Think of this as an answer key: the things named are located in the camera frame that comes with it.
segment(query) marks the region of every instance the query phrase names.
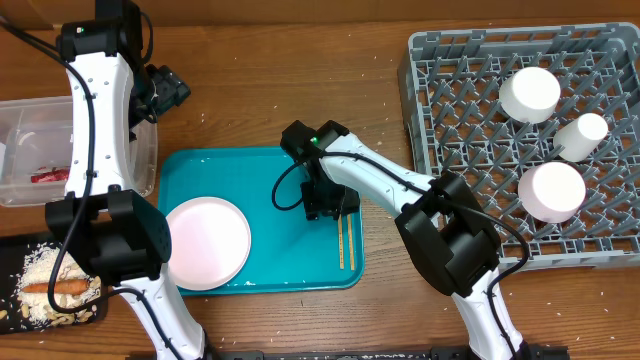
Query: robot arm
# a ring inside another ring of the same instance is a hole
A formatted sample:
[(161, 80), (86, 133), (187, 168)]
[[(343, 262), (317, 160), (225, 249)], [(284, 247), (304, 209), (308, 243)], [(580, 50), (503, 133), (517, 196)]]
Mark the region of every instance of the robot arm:
[[(467, 326), (473, 352), (484, 360), (512, 358), (486, 295), (489, 283), (499, 274), (499, 235), (488, 221), (457, 213), (439, 206), (436, 201), (438, 196), (442, 196), (481, 210), (464, 180), (451, 173), (434, 179), (404, 169), (367, 148), (354, 134), (332, 121), (318, 131), (297, 121), (283, 132), (280, 145), (294, 160), (306, 160), (305, 167), (311, 180), (301, 187), (307, 218), (313, 219), (318, 213), (334, 217), (345, 214), (345, 208), (335, 204), (342, 203), (339, 198), (345, 196), (348, 189), (369, 197), (395, 218), (411, 260), (420, 274), (438, 291), (453, 297)], [(407, 189), (365, 161), (325, 155), (331, 153), (362, 155), (423, 192)], [(314, 196), (314, 192), (336, 194), (338, 199), (324, 197), (321, 204), (324, 208), (319, 208), (318, 200), (322, 197)], [(440, 213), (453, 215), (442, 231), (437, 229)], [(522, 352), (525, 343), (509, 318), (499, 286), (494, 287), (493, 296), (501, 324), (514, 348)]]
[[(103, 284), (135, 289), (140, 299), (120, 293), (131, 305), (156, 348), (157, 359), (176, 359), (162, 340), (162, 329), (181, 359), (212, 359), (206, 333), (189, 314), (167, 272), (171, 240), (166, 219), (136, 192), (130, 129), (180, 105), (190, 90), (166, 66), (156, 69), (141, 57), (140, 10), (128, 0), (97, 0), (96, 20), (65, 24), (58, 38), (60, 56), (84, 79), (95, 109), (95, 176), (88, 211), (69, 253), (85, 273)], [(86, 183), (89, 113), (85, 93), (68, 73), (73, 97), (73, 158), (65, 200), (46, 205), (46, 220), (57, 240), (64, 239)], [(111, 221), (94, 223), (99, 212)]]

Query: red wrapper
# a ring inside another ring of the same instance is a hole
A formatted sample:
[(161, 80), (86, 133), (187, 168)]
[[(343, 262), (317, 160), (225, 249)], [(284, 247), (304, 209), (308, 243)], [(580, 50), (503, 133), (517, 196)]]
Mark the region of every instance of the red wrapper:
[(54, 181), (66, 181), (69, 179), (69, 168), (40, 168), (35, 175), (31, 176), (32, 184), (40, 184)]

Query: small white cup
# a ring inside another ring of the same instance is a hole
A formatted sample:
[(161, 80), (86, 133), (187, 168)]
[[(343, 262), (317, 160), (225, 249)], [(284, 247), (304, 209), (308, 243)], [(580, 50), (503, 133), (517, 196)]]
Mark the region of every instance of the small white cup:
[(558, 130), (553, 137), (553, 146), (564, 146), (560, 157), (567, 161), (582, 161), (598, 147), (607, 136), (609, 126), (598, 114), (584, 114)]
[(523, 123), (537, 124), (553, 115), (560, 100), (560, 83), (549, 71), (528, 67), (502, 84), (499, 98), (509, 116)]
[(531, 216), (548, 223), (569, 220), (587, 193), (580, 173), (561, 162), (550, 162), (527, 170), (518, 184), (522, 206)]

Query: black tray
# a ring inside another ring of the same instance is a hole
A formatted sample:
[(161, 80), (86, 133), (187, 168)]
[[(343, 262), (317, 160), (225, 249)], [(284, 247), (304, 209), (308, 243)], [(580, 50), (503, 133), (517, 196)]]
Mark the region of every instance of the black tray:
[[(50, 248), (60, 248), (58, 242), (53, 239), (51, 233), (38, 233), (28, 235), (18, 235), (0, 238), (0, 310), (7, 310), (8, 317), (0, 319), (0, 335), (28, 332), (50, 328), (50, 321), (45, 322), (41, 326), (34, 326), (29, 319), (24, 319), (20, 312), (20, 301), (14, 290), (18, 286), (18, 278), (16, 274), (22, 274), (24, 265), (24, 257), (31, 254), (38, 244), (46, 244)], [(104, 294), (106, 287), (100, 289), (100, 293)], [(107, 302), (97, 305), (95, 315), (83, 323), (73, 323), (75, 326), (89, 324), (104, 319), (107, 315)]]

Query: gray dish rack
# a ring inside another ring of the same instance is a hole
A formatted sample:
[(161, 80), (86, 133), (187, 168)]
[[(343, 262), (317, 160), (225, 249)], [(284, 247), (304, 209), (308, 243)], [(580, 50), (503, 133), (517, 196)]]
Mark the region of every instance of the gray dish rack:
[[(527, 238), (525, 270), (640, 266), (639, 53), (640, 31), (628, 23), (413, 34), (398, 81), (416, 170), (463, 175), (485, 211)], [(562, 96), (549, 120), (524, 126), (501, 109), (498, 89), (527, 66), (556, 75)], [(587, 112), (605, 117), (609, 135), (585, 161), (566, 162), (553, 135)], [(587, 184), (579, 212), (561, 224), (535, 220), (517, 195), (520, 176), (548, 161), (574, 166)], [(521, 250), (497, 229), (504, 268)]]

